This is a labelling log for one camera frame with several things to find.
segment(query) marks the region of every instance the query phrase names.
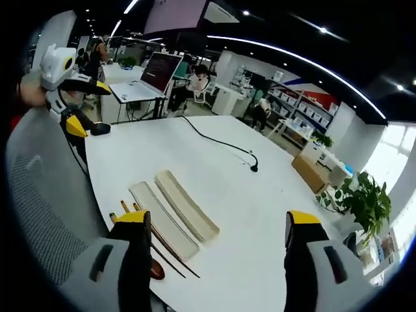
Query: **person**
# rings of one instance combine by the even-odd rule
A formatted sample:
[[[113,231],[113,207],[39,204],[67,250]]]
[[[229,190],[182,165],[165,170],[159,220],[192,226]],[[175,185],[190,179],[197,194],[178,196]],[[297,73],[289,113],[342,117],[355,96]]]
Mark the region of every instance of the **person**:
[[[259,103],[253,108],[252,111],[252,127],[256,127],[257,122],[260,122],[260,132],[265,132],[267,118],[270,116],[272,112],[272,107],[267,99],[262,98],[260,99]]]
[[[104,35],[103,37],[100,37],[92,47],[90,62],[86,68],[86,74],[91,76],[94,80],[98,80],[98,69],[101,65],[101,61],[103,60],[106,63],[109,62],[109,56],[105,50],[105,44],[108,39],[109,37]]]
[[[188,88],[186,86],[180,86],[172,90],[168,110],[176,112],[187,98],[193,98],[194,92],[197,96],[199,96],[201,92],[208,87],[208,84],[208,68],[205,65],[199,65],[195,68],[194,74],[190,77],[190,84]]]
[[[78,50],[78,57],[75,59],[75,65],[78,66],[78,72],[82,72],[84,67],[85,67],[85,59],[84,59],[84,54],[85,54],[85,50],[84,48],[80,48],[80,50]]]

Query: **cardboard box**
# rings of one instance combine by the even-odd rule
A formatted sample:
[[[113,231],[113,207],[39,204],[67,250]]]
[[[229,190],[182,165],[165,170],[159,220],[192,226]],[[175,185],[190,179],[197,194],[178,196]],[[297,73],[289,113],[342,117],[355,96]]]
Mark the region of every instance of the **cardboard box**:
[[[317,165],[311,159],[298,155],[293,159],[292,167],[300,174],[315,194],[322,192],[328,187],[328,177],[319,172]]]

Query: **wooden stick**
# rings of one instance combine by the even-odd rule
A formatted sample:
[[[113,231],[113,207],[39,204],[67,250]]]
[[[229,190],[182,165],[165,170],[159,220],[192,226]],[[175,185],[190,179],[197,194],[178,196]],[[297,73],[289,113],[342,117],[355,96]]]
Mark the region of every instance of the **wooden stick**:
[[[151,232],[156,236],[156,238],[159,240],[159,242],[162,243],[163,247],[165,247],[166,250],[168,250],[168,252],[170,252],[176,260],[178,260],[185,268],[187,268],[189,270],[189,272],[194,274],[197,278],[201,278],[199,275],[197,275],[197,273],[192,271],[192,269],[189,266],[184,264],[181,257],[176,253],[175,250],[172,249],[172,247],[169,246],[169,244],[165,241],[165,239],[162,237],[162,235],[160,235],[159,232],[152,225],[151,225]]]
[[[151,244],[151,247],[159,254],[159,256],[162,257],[163,260],[166,261],[166,263],[168,263],[180,276],[182,276],[183,278],[187,278],[185,275],[183,275],[176,267],[174,267],[173,264],[171,264],[171,262],[169,260],[167,260],[167,258],[163,255],[163,253],[154,245],[154,243]]]
[[[125,204],[125,202],[122,200],[121,203],[122,203],[122,206],[124,208],[125,213],[129,213],[130,210],[129,210],[129,208],[127,208],[127,205]]]

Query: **window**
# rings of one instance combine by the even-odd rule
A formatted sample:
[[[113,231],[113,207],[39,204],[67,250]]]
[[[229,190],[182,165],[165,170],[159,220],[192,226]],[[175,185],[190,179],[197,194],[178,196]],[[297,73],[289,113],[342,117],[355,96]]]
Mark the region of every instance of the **window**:
[[[389,193],[399,179],[416,138],[416,125],[392,123],[364,167],[379,185],[387,183]]]
[[[416,234],[416,190],[391,227],[395,233],[398,256],[403,260]]]

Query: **led light strip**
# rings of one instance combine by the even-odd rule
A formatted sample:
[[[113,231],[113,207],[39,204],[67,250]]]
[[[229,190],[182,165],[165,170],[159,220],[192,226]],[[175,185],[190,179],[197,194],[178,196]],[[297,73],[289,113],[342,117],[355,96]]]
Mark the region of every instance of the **led light strip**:
[[[130,10],[134,7],[134,5],[137,3],[138,0],[133,0],[130,2],[129,6],[124,10],[124,14],[127,14],[130,12]]]
[[[112,33],[111,33],[110,37],[114,36],[114,33],[117,31],[117,28],[120,26],[121,23],[122,23],[121,20],[117,22],[115,28],[112,30]]]
[[[315,62],[312,62],[311,60],[308,60],[304,57],[301,57],[300,55],[297,55],[293,52],[290,51],[286,51],[280,47],[274,47],[273,45],[268,45],[268,44],[262,44],[261,42],[256,42],[256,41],[251,41],[251,40],[245,40],[245,39],[239,39],[239,38],[232,38],[232,37],[221,37],[221,36],[207,36],[208,38],[211,39],[223,39],[223,40],[231,40],[231,41],[239,41],[239,42],[245,42],[247,44],[254,44],[256,46],[261,46],[261,47],[267,47],[269,49],[273,49],[275,51],[279,51],[285,54],[288,54],[292,57],[296,57],[297,59],[300,59],[304,62],[309,63],[310,65],[314,65],[316,68],[319,68],[320,70],[323,70],[324,72],[330,74],[332,77],[334,77],[335,79],[337,79],[338,81],[342,82],[344,85],[346,85],[347,87],[349,87],[351,90],[353,90],[356,94],[358,94],[364,101],[366,101],[368,104],[370,104],[370,106],[383,118],[386,119],[386,117],[384,116],[384,114],[381,112],[380,109],[377,108],[376,105],[374,105],[374,103],[372,101],[370,101],[369,98],[367,98],[363,93],[361,93],[356,87],[354,87],[352,84],[350,84],[348,81],[344,80],[343,78],[341,78],[340,76],[338,76],[336,73],[333,73],[332,71],[330,71],[329,69],[325,68],[324,66],[321,66]],[[160,40],[161,38],[156,38],[156,39],[152,39],[149,41],[154,41],[154,40]]]

